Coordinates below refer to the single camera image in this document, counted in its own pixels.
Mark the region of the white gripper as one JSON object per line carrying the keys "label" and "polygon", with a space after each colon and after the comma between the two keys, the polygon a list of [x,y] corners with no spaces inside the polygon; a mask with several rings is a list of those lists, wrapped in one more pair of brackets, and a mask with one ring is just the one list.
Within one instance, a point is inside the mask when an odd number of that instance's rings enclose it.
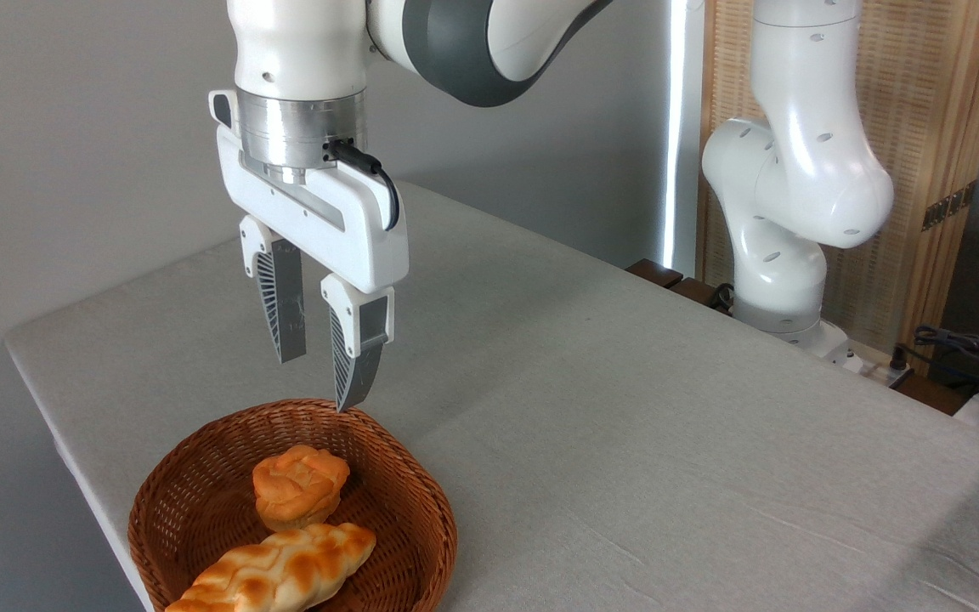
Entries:
{"label": "white gripper", "polygon": [[241,100],[236,90],[209,94],[225,189],[247,214],[240,223],[242,266],[256,280],[280,363],[307,352],[302,252],[333,272],[321,282],[321,294],[343,413],[369,395],[384,346],[395,338],[395,291],[386,286],[410,269],[405,216],[391,225],[391,190],[346,162],[297,169],[294,182],[282,181],[242,144]]}

